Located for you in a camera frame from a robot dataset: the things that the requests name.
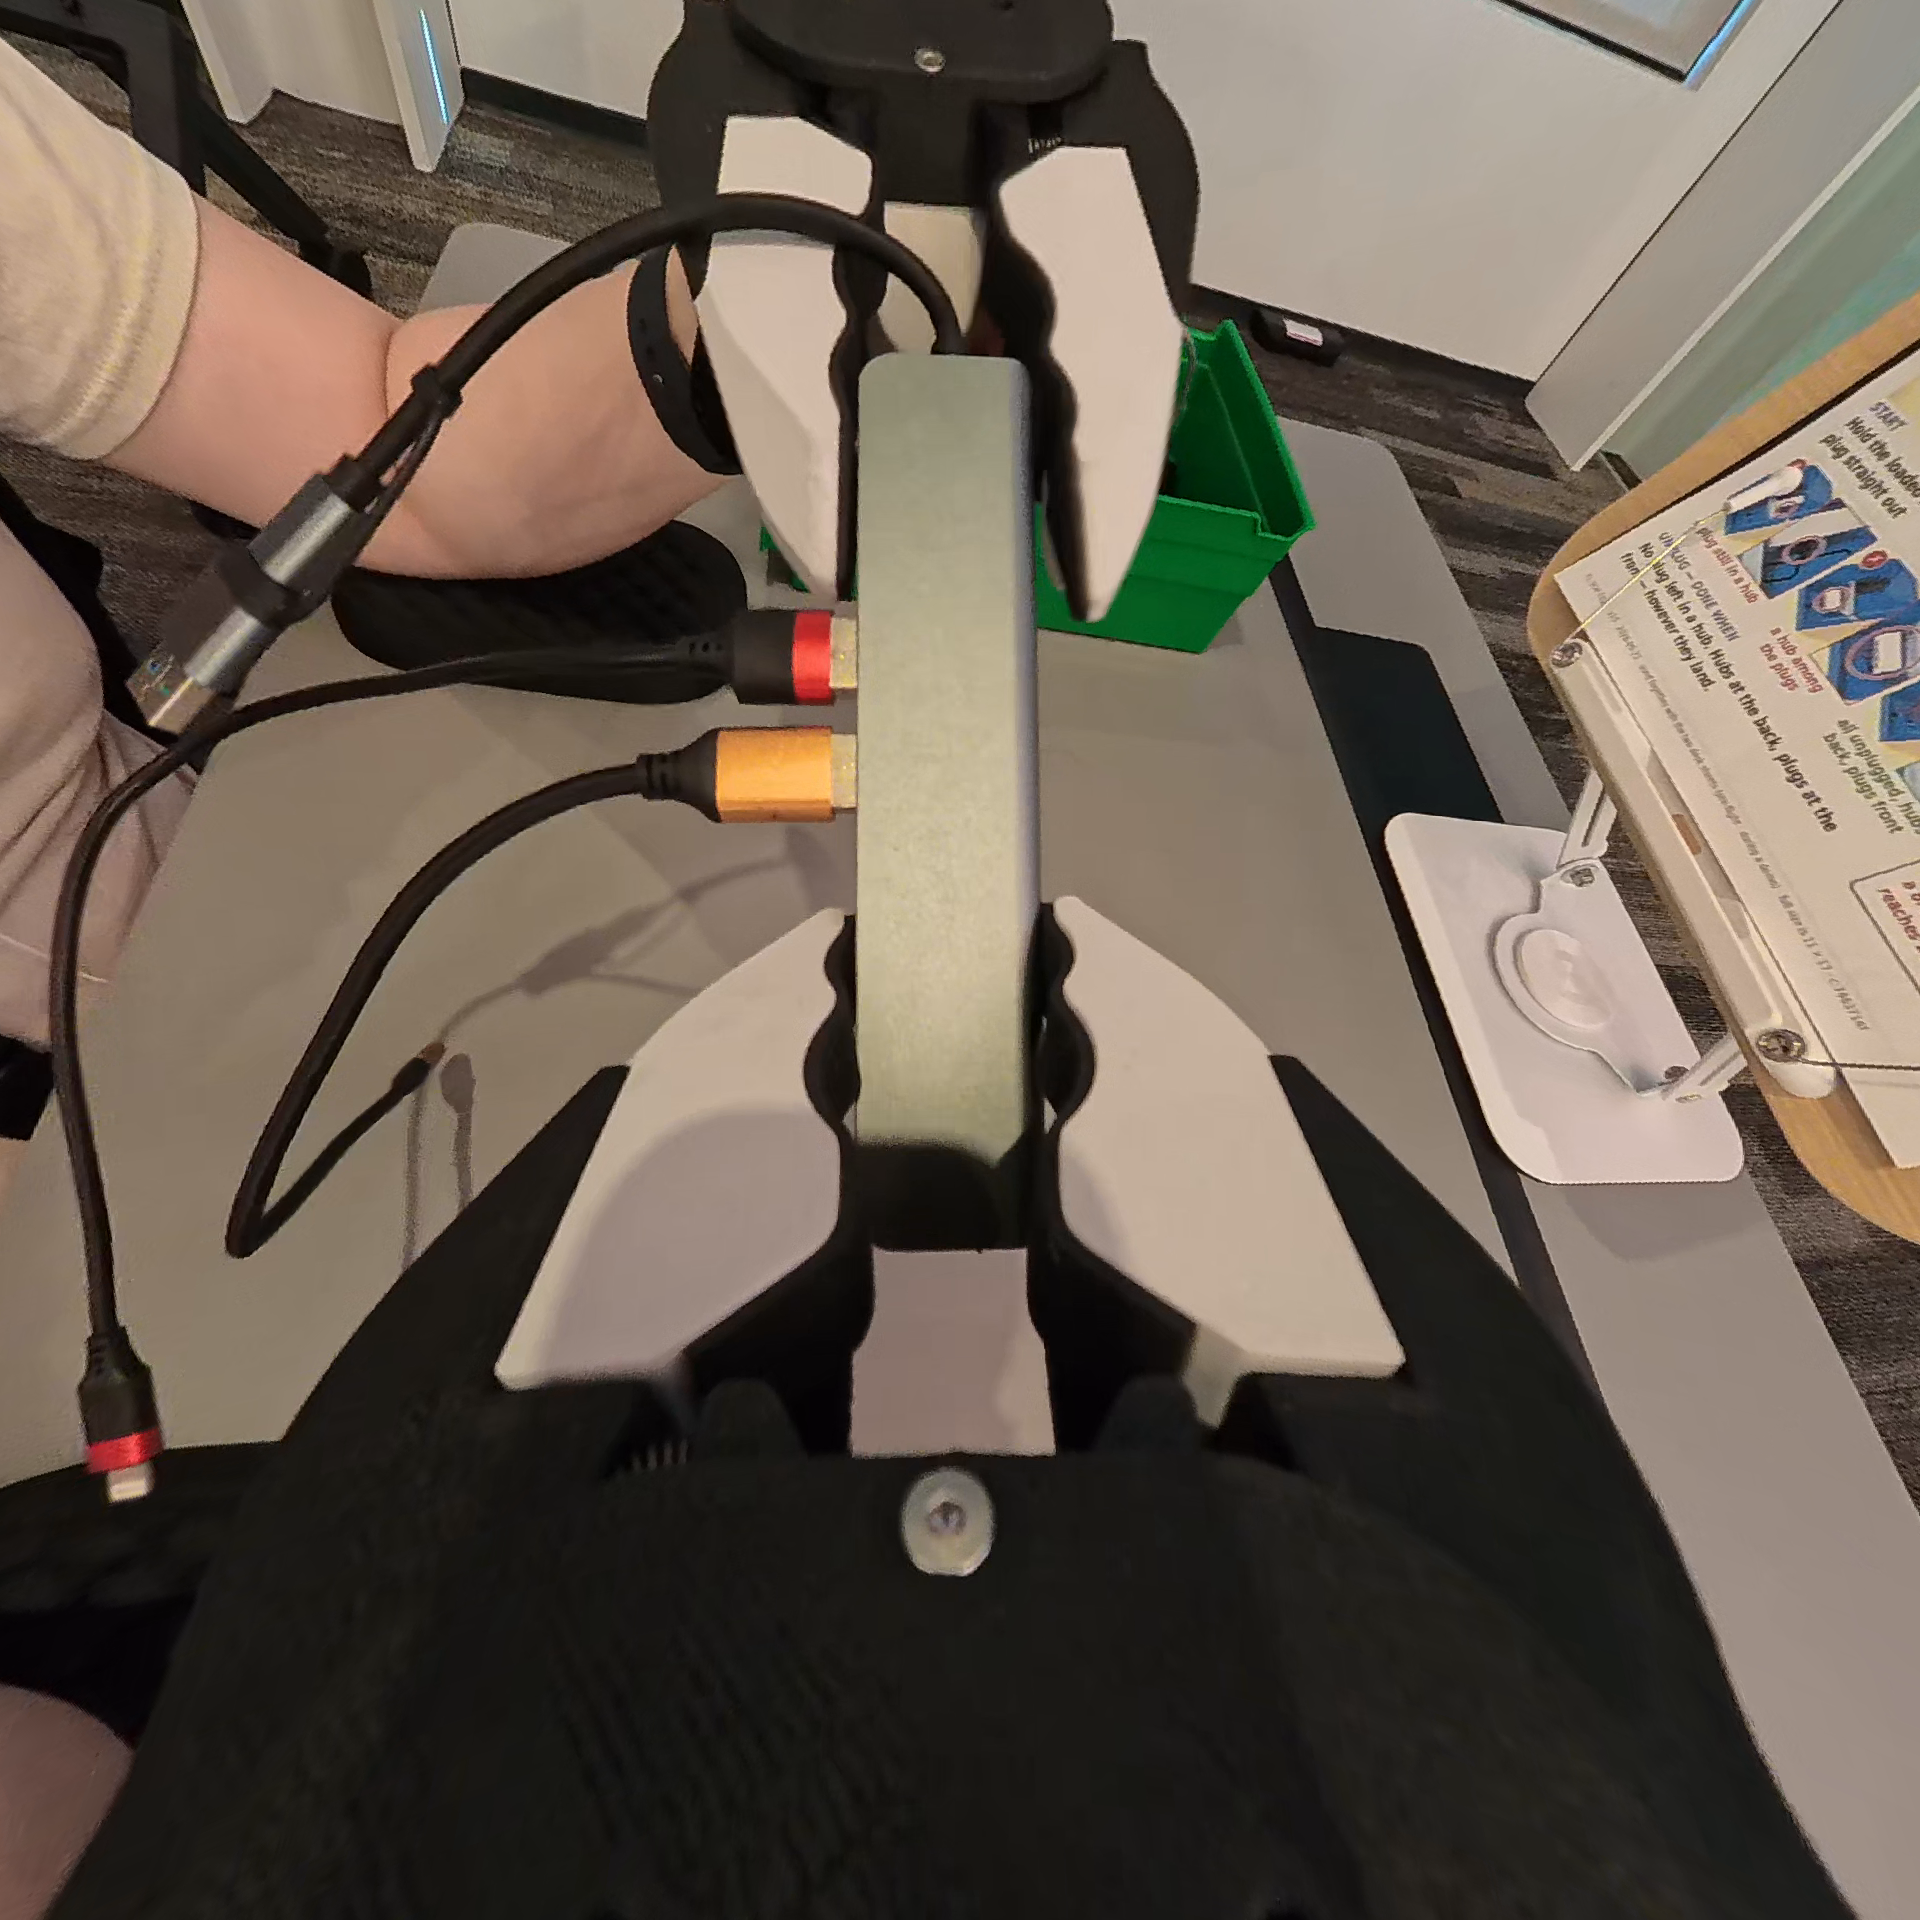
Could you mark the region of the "black wristband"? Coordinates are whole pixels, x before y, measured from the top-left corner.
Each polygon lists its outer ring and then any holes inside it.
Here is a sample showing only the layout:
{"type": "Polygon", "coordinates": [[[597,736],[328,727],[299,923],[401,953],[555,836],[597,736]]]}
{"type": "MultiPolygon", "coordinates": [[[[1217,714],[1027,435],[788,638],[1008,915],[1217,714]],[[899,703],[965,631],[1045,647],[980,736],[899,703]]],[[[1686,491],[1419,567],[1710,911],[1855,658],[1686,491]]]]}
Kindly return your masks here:
{"type": "Polygon", "coordinates": [[[691,322],[688,343],[673,329],[676,270],[669,248],[640,256],[627,307],[630,360],[673,449],[707,474],[732,479],[740,460],[700,322],[691,322]]]}

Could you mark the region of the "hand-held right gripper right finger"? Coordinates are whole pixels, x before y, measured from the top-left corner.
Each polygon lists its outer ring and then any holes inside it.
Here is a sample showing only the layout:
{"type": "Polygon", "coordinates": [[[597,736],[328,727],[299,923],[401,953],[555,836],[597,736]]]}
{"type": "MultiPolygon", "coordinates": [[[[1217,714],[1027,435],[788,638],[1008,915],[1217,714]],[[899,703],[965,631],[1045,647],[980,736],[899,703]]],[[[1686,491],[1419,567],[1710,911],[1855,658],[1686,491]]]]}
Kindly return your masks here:
{"type": "Polygon", "coordinates": [[[1139,1382],[1205,1433],[1244,1382],[1406,1364],[1247,1022],[1077,897],[1043,911],[1031,1326],[1051,1446],[1088,1451],[1139,1382]]]}

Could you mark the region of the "person's left forearm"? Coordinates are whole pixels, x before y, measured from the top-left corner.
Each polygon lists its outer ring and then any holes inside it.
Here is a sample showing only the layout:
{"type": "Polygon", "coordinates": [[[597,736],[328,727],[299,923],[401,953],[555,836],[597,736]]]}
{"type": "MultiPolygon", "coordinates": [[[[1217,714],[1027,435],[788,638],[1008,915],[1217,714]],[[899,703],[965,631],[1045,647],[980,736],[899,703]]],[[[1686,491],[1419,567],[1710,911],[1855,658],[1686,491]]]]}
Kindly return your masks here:
{"type": "MultiPolygon", "coordinates": [[[[208,202],[182,343],[109,466],[263,527],[356,454],[478,307],[396,320],[208,202]]],[[[679,449],[633,361],[635,270],[567,292],[467,384],[364,554],[414,578],[537,578],[607,558],[721,479],[679,449]]]]}

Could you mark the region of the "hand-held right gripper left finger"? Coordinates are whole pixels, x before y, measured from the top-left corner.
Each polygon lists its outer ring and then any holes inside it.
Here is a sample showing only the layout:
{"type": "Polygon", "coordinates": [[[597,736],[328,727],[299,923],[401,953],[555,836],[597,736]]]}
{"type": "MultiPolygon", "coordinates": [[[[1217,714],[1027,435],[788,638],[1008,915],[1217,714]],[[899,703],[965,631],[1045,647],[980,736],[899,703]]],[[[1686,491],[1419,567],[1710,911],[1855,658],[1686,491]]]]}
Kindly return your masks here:
{"type": "Polygon", "coordinates": [[[496,1360],[510,1391],[641,1384],[688,1423],[760,1384],[809,1451],[845,1451],[873,1323],[854,926],[822,911],[630,1056],[496,1360]]]}

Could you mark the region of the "frosted glass window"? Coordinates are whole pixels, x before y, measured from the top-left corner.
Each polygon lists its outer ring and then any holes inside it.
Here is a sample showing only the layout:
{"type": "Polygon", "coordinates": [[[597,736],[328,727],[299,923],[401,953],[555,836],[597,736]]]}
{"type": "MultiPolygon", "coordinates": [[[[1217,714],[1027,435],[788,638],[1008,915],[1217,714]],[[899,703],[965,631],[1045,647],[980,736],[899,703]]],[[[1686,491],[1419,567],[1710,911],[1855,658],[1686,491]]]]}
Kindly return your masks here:
{"type": "Polygon", "coordinates": [[[1502,3],[1510,15],[1696,87],[1757,3],[1502,3]]]}

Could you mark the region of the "green plastic box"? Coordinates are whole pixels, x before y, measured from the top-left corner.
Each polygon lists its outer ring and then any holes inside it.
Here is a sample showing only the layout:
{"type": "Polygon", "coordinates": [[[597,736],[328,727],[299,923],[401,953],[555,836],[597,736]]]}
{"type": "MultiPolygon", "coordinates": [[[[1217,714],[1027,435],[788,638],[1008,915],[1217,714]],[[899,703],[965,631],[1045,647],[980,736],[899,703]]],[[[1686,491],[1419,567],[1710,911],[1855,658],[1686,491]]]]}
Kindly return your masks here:
{"type": "Polygon", "coordinates": [[[958,642],[1005,656],[1016,634],[1081,634],[1172,654],[1205,654],[1237,611],[1311,530],[1311,512],[1264,384],[1237,327],[1189,329],[1174,382],[1163,488],[1140,544],[1104,615],[1071,615],[1039,555],[1045,521],[1015,527],[1008,490],[1024,454],[1022,372],[911,376],[910,399],[935,399],[940,426],[958,420],[959,399],[982,399],[989,426],[965,431],[965,479],[984,479],[989,498],[958,536],[926,554],[895,544],[864,551],[864,641],[903,656],[958,642]]]}

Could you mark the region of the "instruction sheet on wooden stand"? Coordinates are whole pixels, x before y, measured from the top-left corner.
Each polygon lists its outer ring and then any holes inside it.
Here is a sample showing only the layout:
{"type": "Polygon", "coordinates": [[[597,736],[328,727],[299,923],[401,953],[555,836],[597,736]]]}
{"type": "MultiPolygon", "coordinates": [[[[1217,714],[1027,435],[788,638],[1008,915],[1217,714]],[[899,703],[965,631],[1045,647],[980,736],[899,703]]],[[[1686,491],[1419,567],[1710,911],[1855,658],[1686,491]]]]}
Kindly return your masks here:
{"type": "MultiPolygon", "coordinates": [[[[1600,540],[1705,481],[1717,460],[1757,451],[1806,415],[1916,350],[1916,299],[1713,428],[1595,518],[1552,558],[1600,540]]],[[[1891,1168],[1845,1090],[1799,1098],[1767,1072],[1725,998],[1708,935],[1724,898],[1697,876],[1688,828],[1623,771],[1571,710],[1544,576],[1526,644],[1587,762],[1566,830],[1467,824],[1400,810],[1387,864],[1497,1146],[1526,1177],[1559,1186],[1724,1184],[1744,1166],[1724,1090],[1750,1072],[1795,1158],[1843,1204],[1916,1241],[1918,1172],[1891,1168]]]]}

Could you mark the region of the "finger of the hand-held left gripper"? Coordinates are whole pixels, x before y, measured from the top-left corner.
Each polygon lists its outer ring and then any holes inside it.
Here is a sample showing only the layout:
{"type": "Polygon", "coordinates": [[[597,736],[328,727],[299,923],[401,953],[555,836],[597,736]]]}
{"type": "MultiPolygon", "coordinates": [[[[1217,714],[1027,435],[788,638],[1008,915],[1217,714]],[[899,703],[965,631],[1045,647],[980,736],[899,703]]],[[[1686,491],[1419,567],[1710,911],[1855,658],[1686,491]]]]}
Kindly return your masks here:
{"type": "Polygon", "coordinates": [[[1059,393],[1046,523],[1071,620],[1093,624],[1161,495],[1182,324],[1127,152],[1046,152],[999,191],[999,218],[1043,296],[1039,342],[1019,354],[1059,393]]]}
{"type": "MultiPolygon", "coordinates": [[[[732,114],[716,183],[725,196],[787,196],[859,215],[873,164],[800,116],[732,114]]],[[[832,248],[779,232],[717,234],[696,312],[760,521],[793,574],[835,601],[843,571],[843,403],[832,356],[848,307],[832,248]]]]}

